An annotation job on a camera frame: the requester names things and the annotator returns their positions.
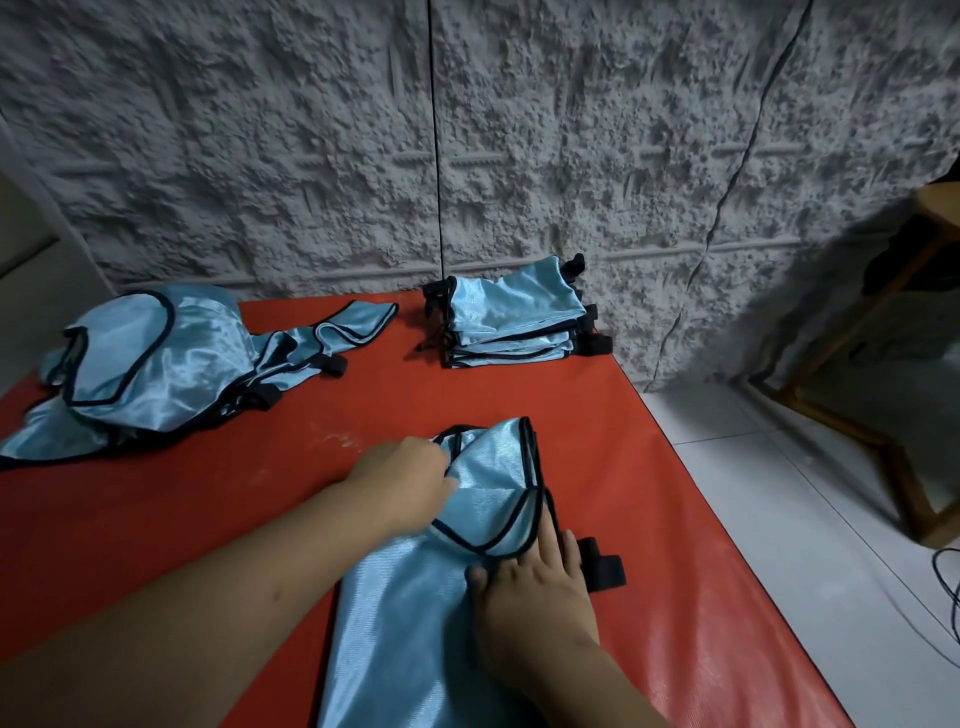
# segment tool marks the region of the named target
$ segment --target stack of folded vests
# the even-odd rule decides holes
[[[427,318],[441,312],[443,364],[479,367],[611,353],[610,336],[593,330],[596,305],[584,306],[572,285],[585,267],[581,254],[563,264],[551,255],[497,280],[450,276],[423,286]]]

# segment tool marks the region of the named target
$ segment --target light blue vest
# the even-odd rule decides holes
[[[480,664],[466,571],[526,551],[546,508],[530,420],[453,427],[438,442],[460,487],[430,528],[393,539],[344,577],[318,728],[542,725],[529,702]],[[616,556],[579,542],[588,590],[626,583]]]
[[[427,317],[441,312],[445,366],[611,353],[612,339],[593,332],[596,306],[584,306],[572,285],[585,267],[582,255],[564,264],[550,255],[497,280],[450,276],[423,286]]]
[[[341,376],[338,354],[371,342],[396,311],[354,301],[317,324],[252,335],[222,288],[120,296],[87,311],[45,357],[40,378],[56,393],[0,443],[0,467],[161,444],[267,409],[311,376]]]

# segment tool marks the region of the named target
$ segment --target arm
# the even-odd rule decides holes
[[[569,531],[560,553],[546,515],[531,549],[490,579],[469,574],[474,630],[492,675],[529,697],[553,728],[668,728],[600,646]]]
[[[455,481],[436,445],[371,449],[347,480],[0,667],[0,725],[216,726],[306,613]]]

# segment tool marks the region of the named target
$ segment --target wooden chair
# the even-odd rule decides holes
[[[941,248],[960,242],[960,182],[928,184],[917,191],[915,200],[922,214],[941,224],[940,232],[920,248],[883,288],[851,306],[840,323],[800,362],[774,399],[873,449],[907,532],[921,544],[938,548],[960,536],[960,499],[940,512],[934,511],[903,446],[889,435],[805,400],[801,392],[802,387],[850,341],[864,322],[889,302]]]

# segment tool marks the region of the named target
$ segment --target wall seam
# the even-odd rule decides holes
[[[426,0],[427,57],[430,60],[430,110],[433,114],[433,160],[437,170],[437,235],[440,240],[440,277],[446,278],[444,263],[444,217],[441,214],[440,130],[437,128],[437,66],[433,54],[433,2]]]

